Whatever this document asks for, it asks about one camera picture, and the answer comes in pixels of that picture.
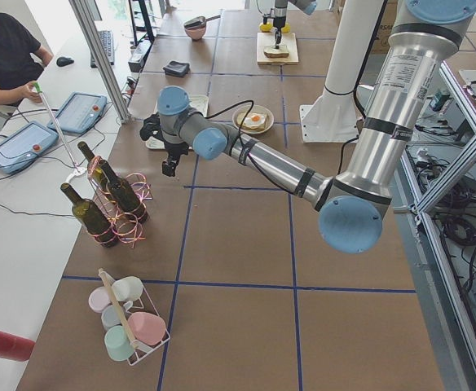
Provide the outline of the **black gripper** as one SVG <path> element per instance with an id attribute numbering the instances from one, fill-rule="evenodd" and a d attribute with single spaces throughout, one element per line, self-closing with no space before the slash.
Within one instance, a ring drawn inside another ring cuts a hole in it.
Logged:
<path id="1" fill-rule="evenodd" d="M 263 15 L 262 16 L 262 24 L 265 24 L 265 23 L 271 23 L 271 24 L 273 24 L 273 29 L 278 29 L 279 30 L 279 31 L 275 32 L 275 48 L 277 50 L 279 50 L 281 39 L 282 39 L 281 28 L 284 27 L 287 24 L 286 23 L 286 18 L 285 17 L 274 17 L 272 15 Z"/>
<path id="2" fill-rule="evenodd" d="M 161 171 L 165 176 L 174 177 L 176 175 L 176 168 L 179 165 L 181 156 L 188 155 L 188 144 L 185 142 L 164 142 L 164 147 L 168 156 L 161 163 Z"/>

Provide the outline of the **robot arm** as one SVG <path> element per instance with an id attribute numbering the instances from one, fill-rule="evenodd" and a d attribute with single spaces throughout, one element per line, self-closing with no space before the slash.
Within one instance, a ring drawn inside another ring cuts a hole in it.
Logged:
<path id="1" fill-rule="evenodd" d="M 260 11 L 262 14 L 262 27 L 266 26 L 270 20 L 272 21 L 275 29 L 275 44 L 273 48 L 277 50 L 281 48 L 283 32 L 288 33 L 290 30 L 286 21 L 289 3 L 306 15 L 311 15 L 317 7 L 317 2 L 311 0 L 275 0 L 274 6 L 268 12 Z"/>
<path id="2" fill-rule="evenodd" d="M 423 107 L 431 74 L 454 55 L 476 13 L 476 1 L 403 1 L 390 35 L 358 143 L 347 169 L 326 178 L 230 125 L 210 121 L 187 92 L 167 86 L 157 98 L 168 151 L 191 148 L 205 160 L 227 154 L 319 213 L 324 241 L 344 253 L 362 253 L 380 238 L 391 202 L 390 178 Z"/>

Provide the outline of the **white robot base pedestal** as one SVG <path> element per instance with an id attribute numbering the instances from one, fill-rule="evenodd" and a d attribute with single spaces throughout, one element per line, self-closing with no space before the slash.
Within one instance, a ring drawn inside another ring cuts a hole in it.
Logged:
<path id="1" fill-rule="evenodd" d="M 384 0 L 344 2 L 322 95 L 300 107 L 305 143 L 344 143 L 358 135 L 356 82 L 385 8 Z"/>

